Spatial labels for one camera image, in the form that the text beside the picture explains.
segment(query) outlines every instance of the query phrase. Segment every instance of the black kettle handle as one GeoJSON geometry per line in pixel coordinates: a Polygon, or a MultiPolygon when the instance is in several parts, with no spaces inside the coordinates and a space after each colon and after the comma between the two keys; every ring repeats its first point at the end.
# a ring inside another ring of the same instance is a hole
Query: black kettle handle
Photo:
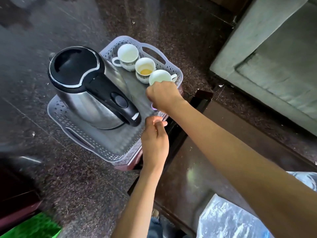
{"type": "Polygon", "coordinates": [[[105,74],[99,74],[85,86],[92,96],[122,121],[133,127],[141,123],[141,114],[137,107],[105,74]]]}

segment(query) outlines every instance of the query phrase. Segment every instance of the kettle lid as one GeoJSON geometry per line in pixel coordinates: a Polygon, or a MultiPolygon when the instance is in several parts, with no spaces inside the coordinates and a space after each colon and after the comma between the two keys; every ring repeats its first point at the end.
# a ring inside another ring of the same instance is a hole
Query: kettle lid
{"type": "Polygon", "coordinates": [[[65,88],[79,88],[87,74],[99,69],[100,61],[96,52],[76,46],[65,48],[53,57],[49,75],[53,82],[65,88]]]}

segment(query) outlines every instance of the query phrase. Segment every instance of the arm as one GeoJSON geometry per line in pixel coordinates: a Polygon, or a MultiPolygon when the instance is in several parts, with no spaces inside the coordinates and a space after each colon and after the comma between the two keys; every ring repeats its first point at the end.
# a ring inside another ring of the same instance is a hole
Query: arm
{"type": "Polygon", "coordinates": [[[156,82],[147,95],[184,129],[275,238],[315,237],[316,192],[194,109],[175,84],[156,82]]]}
{"type": "Polygon", "coordinates": [[[154,194],[168,155],[169,143],[162,117],[148,117],[141,136],[143,168],[112,238],[145,238],[150,225],[154,194]]]}

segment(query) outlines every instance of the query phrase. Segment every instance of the wooden table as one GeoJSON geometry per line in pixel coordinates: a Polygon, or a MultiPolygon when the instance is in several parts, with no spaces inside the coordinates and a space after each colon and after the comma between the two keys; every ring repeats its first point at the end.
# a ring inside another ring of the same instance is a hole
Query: wooden table
{"type": "MultiPolygon", "coordinates": [[[[211,101],[206,92],[198,92],[191,104],[284,170],[317,172],[310,161],[268,137],[219,103],[211,101]]],[[[178,130],[176,133],[177,137],[170,140],[170,154],[156,188],[154,207],[192,237],[196,237],[200,214],[215,193],[256,215],[184,131],[178,130]]]]}

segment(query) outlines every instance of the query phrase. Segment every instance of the hand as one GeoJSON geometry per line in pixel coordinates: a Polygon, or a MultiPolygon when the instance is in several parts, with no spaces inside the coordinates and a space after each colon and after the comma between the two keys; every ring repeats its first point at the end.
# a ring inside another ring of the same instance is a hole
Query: hand
{"type": "Polygon", "coordinates": [[[171,108],[177,105],[178,101],[184,101],[173,82],[154,82],[146,89],[147,98],[153,103],[153,107],[169,114],[171,108]]]}
{"type": "Polygon", "coordinates": [[[141,136],[143,169],[148,172],[162,172],[168,155],[169,142],[164,129],[166,121],[162,117],[151,116],[145,119],[145,130],[141,136]]]}

